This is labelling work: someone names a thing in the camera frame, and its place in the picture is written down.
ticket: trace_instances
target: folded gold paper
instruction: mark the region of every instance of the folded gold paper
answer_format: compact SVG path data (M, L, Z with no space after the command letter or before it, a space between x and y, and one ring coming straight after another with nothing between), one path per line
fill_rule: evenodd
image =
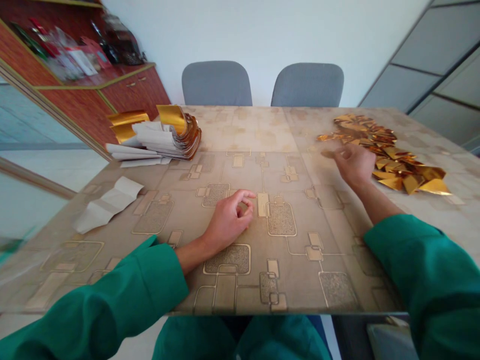
M149 115L143 110L126 111L113 115L107 115L107 118L110 120L113 126L150 121Z
M124 123L121 125L110 126L110 129L112 129L112 131L115 133L118 143L121 144L127 141L128 139L133 138L136 135L135 131L132 129L132 125L138 124L141 122L142 121L135 121L135 122Z
M340 140L343 144L360 145L376 154L376 171L373 175L378 182L390 189L405 189L408 195L418 191L438 195L451 195L443 178L445 171L440 167L426 166L416 161L410 151L395 146L397 137L388 128L378 125L375 120L352 113L333 120L337 130L317 137L319 141ZM321 154L327 158L331 151Z
M162 124L173 125L178 135L184 135L187 131L187 122L182 108L177 105L157 105Z
M115 133L119 144L136 135L132 129L133 124L150 121L149 115L143 110L120 112L107 115L107 118L113 125L110 129Z

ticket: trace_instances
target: chair backrest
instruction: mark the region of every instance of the chair backrest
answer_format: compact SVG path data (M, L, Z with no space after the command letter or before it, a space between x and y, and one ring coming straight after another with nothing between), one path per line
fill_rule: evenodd
M193 62L181 86L186 105L252 106L249 75L235 61Z
M271 106L338 107L344 89L344 72L335 64L299 62L278 74Z

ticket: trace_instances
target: cabinet door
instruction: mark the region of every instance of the cabinet door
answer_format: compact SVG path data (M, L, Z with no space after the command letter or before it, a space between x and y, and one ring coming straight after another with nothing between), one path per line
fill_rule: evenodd
M397 108L406 113L440 79L389 65L360 104L363 108Z
M40 90L40 93L102 146L118 144L107 119L113 111L96 90Z
M145 111L153 120L159 115L157 105L171 104L169 96L154 67L140 72L136 75L136 78L140 86Z
M0 21L0 59L31 85L58 86L61 82L14 33Z
M100 91L112 104L117 113L147 110L144 108L142 90L135 75L107 86Z
M467 143L480 136L480 111L437 96L427 97L410 116L469 151Z
M391 61L444 75L480 41L480 3L428 10Z
M480 108L480 49L470 55L435 92Z

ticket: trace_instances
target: patterned tablecloth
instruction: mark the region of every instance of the patterned tablecloth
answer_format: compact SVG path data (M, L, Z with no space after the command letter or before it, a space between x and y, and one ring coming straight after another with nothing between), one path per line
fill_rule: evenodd
M316 141L334 129L335 116L350 112L393 129L398 147L447 171L454 196L408 196L377 186L480 263L480 160L398 110L183 109L203 131L195 158L128 169L110 163L1 269L0 311L46 311L72 289L96 282L151 234L173 248L187 244L204 232L217 201L241 188L257 194L253 222L189 274L190 295L175 313L402 311L395 287L362 240L372 226L362 204L334 161L320 155L331 145ZM120 176L145 188L108 225L76 233L73 221Z

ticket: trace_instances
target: left hand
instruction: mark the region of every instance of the left hand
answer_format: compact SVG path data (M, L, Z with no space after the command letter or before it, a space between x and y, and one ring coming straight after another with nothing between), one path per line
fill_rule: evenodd
M256 197L250 190L241 189L216 203L210 224L201 236L209 251L219 253L249 227L254 218L254 204L250 199ZM245 211L240 203L247 206Z

